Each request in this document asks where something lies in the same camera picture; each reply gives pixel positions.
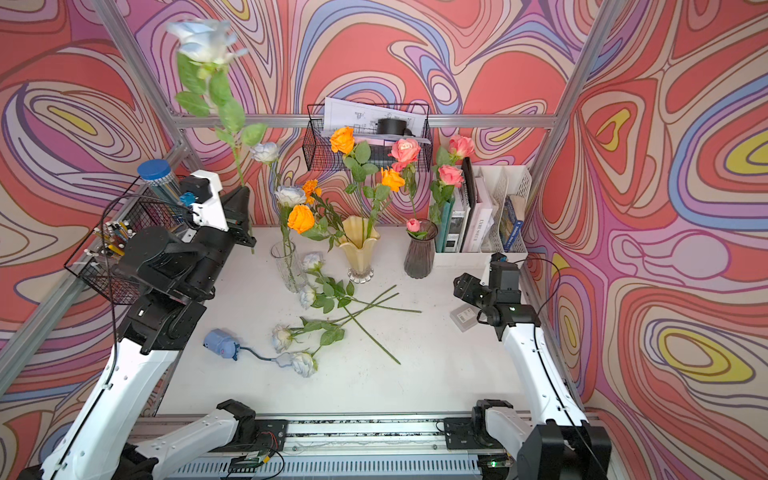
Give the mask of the orange marigold flower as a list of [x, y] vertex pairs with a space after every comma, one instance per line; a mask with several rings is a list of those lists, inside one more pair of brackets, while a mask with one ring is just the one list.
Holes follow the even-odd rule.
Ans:
[[314, 205], [318, 199], [322, 198], [322, 188], [316, 179], [307, 181], [302, 190], [305, 194], [305, 203], [307, 205]]

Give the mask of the tall white rose flower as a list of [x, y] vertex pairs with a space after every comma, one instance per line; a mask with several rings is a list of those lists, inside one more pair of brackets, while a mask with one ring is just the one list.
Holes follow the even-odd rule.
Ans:
[[268, 142], [256, 144], [250, 148], [250, 153], [255, 161], [268, 168], [270, 181], [274, 187], [273, 196], [277, 208], [281, 240], [292, 241], [291, 230], [287, 227], [288, 214], [294, 206], [305, 203], [305, 194], [300, 187], [283, 185], [279, 168], [278, 146], [276, 143]]

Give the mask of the large pink rose flower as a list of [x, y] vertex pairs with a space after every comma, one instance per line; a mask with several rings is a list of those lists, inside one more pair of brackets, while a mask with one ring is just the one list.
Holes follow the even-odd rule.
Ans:
[[416, 217], [416, 194], [418, 190], [416, 173], [421, 147], [416, 140], [400, 139], [391, 148], [390, 156], [395, 160], [390, 168], [395, 169], [405, 180], [405, 189], [411, 207], [411, 218]]

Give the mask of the pink tulip flower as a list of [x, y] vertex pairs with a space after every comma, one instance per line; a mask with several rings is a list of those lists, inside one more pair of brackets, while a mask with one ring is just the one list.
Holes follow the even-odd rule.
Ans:
[[412, 239], [423, 240], [428, 232], [422, 228], [422, 222], [416, 218], [411, 218], [406, 223], [406, 229]]

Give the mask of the large white rose flower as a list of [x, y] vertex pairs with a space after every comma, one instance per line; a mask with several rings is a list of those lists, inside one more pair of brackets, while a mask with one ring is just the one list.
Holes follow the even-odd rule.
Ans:
[[245, 108], [232, 93], [230, 64], [247, 51], [233, 49], [237, 35], [225, 20], [170, 22], [166, 31], [178, 40], [176, 64], [182, 89], [175, 94], [176, 102], [195, 117], [218, 117], [216, 136], [232, 150], [239, 185], [245, 187], [244, 149], [259, 143], [266, 131], [262, 123], [246, 124]]

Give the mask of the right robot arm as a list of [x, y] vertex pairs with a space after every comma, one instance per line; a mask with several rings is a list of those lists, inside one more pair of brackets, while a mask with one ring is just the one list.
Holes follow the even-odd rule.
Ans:
[[472, 413], [480, 443], [500, 444], [512, 460], [511, 479], [605, 479], [612, 442], [607, 431], [590, 423], [559, 374], [538, 310], [522, 301], [523, 261], [503, 252], [491, 255], [488, 277], [463, 273], [453, 294], [476, 308], [477, 320], [494, 329], [510, 354], [530, 406], [524, 420], [506, 401], [480, 400]]

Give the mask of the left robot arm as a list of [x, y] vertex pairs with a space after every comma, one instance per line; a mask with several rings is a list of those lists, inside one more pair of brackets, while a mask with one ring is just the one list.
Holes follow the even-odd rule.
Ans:
[[117, 271], [143, 293], [113, 330], [114, 348], [97, 385], [64, 438], [22, 479], [164, 479], [221, 447], [260, 449], [254, 411], [236, 400], [154, 440], [132, 444], [130, 433], [160, 377], [185, 349], [215, 294], [233, 248], [252, 247], [248, 203], [239, 187], [219, 195], [196, 186], [180, 208], [195, 234], [188, 242], [164, 226], [139, 230]]

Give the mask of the orange rose flower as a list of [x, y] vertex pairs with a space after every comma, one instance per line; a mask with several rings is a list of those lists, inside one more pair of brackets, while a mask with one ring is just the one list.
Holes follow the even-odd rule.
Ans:
[[343, 165], [352, 175], [352, 182], [345, 188], [345, 192], [359, 193], [362, 197], [373, 200], [374, 188], [366, 184], [366, 179], [376, 174], [377, 167], [371, 162], [369, 143], [357, 142], [354, 129], [342, 127], [332, 134], [330, 144], [333, 153], [342, 155]]
[[395, 169], [381, 169], [381, 181], [375, 186], [364, 186], [364, 196], [371, 200], [371, 211], [365, 227], [364, 239], [373, 235], [373, 229], [380, 213], [386, 208], [387, 202], [393, 193], [398, 193], [405, 186], [405, 180]]

